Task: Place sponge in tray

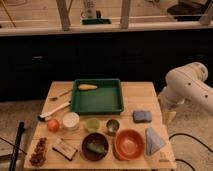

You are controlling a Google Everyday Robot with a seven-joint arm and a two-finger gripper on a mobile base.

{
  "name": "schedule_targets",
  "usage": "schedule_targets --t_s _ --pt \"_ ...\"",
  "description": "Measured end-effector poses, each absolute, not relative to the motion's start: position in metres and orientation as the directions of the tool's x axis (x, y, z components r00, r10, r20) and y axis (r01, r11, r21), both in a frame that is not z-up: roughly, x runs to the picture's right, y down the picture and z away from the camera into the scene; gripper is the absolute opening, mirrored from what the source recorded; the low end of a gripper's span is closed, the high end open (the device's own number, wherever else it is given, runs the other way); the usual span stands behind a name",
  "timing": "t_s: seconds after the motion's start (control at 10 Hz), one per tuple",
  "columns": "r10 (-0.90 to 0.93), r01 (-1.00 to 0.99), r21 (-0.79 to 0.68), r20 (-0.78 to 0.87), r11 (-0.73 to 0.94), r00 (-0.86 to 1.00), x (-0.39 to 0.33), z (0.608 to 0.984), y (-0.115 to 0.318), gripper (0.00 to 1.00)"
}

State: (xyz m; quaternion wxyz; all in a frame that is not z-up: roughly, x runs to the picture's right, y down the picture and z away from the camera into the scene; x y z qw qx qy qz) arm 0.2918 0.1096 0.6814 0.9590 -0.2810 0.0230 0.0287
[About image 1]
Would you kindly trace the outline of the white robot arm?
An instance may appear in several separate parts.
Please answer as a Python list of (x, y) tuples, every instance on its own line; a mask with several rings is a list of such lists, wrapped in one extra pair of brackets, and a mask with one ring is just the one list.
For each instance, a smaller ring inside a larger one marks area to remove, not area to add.
[(174, 68), (166, 74), (166, 86), (158, 95), (162, 122), (165, 125), (174, 119), (174, 108), (183, 104), (186, 99), (213, 115), (213, 88), (205, 84), (207, 78), (207, 67), (200, 62)]

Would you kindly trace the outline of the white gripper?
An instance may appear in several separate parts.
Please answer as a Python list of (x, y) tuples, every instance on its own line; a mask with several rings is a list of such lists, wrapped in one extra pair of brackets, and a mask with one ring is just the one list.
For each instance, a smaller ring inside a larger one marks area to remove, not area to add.
[(160, 101), (160, 106), (162, 111), (163, 124), (168, 125), (176, 116), (176, 112), (174, 111), (176, 105)]

